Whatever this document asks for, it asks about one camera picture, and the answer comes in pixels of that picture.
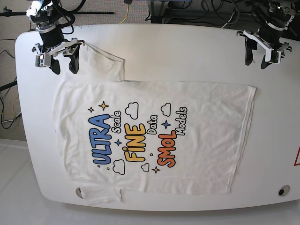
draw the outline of blue star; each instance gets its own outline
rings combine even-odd
[[[116,143],[118,146],[119,146],[120,144],[122,144],[122,142],[120,142],[119,140],[117,140],[115,143]]]
[[[167,129],[168,126],[171,126],[171,124],[169,124],[167,120],[165,121],[165,123],[162,123],[161,125],[163,125],[165,129]]]

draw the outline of star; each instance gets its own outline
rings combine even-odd
[[[158,171],[160,171],[159,169],[158,169],[158,167],[157,166],[155,166],[155,168],[154,169],[152,169],[155,173],[157,173]]]
[[[118,146],[119,146],[120,144],[122,144],[122,142],[120,142],[119,140],[117,140],[115,143],[116,143]]]
[[[102,103],[102,105],[99,105],[99,107],[102,107],[103,111],[106,107],[108,107],[108,105],[105,105],[105,102]]]
[[[90,110],[90,113],[92,113],[92,111],[94,111],[94,110],[92,109],[92,107],[91,107],[89,110]]]
[[[167,129],[168,126],[171,126],[171,124],[168,124],[167,120],[165,121],[165,123],[162,123],[161,125],[163,125],[165,127],[165,129]]]

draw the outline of circular hole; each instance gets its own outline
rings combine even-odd
[[[284,197],[284,196],[286,196],[290,192],[290,189],[291,189],[290,186],[285,185],[282,188],[280,188],[280,190],[278,191],[278,195],[280,197]]]
[[[81,190],[80,190],[80,187],[76,189],[76,194],[78,197],[82,198],[83,199],[83,196],[81,194]]]

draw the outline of white tabletop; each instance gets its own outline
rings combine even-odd
[[[300,165],[294,166],[300,145],[300,43],[289,40],[293,52],[280,65],[260,69],[244,65],[244,38],[233,30],[185,25],[93,25],[75,27],[66,38],[83,39],[125,59],[125,78],[139,81],[210,81],[255,86],[255,107],[248,142],[232,192],[227,195],[166,195],[125,191],[124,202],[97,207],[191,211],[242,208],[300,199]],[[61,75],[35,67],[37,32],[16,41],[16,70],[22,116],[30,156],[42,194],[54,201],[85,205],[76,194],[56,149],[51,120],[54,94]],[[69,58],[59,56],[61,74]],[[289,185],[291,191],[279,197]]]

